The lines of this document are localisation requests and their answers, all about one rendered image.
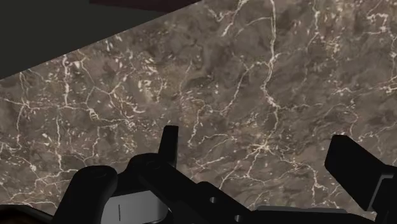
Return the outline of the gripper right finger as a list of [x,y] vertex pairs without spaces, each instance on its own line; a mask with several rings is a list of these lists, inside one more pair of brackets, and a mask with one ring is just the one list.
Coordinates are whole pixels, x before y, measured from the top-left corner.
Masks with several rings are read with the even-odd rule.
[[387,165],[346,135],[331,138],[326,170],[375,224],[397,224],[397,167]]

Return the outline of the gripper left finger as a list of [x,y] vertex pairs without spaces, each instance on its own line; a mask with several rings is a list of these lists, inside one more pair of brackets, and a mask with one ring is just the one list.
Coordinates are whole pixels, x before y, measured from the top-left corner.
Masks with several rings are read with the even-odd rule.
[[[194,183],[175,167],[178,127],[166,125],[158,153],[130,159],[132,179],[170,210],[174,224],[250,224],[250,210],[208,182]],[[108,165],[91,165],[74,174],[52,224],[101,224],[104,207],[118,185]]]

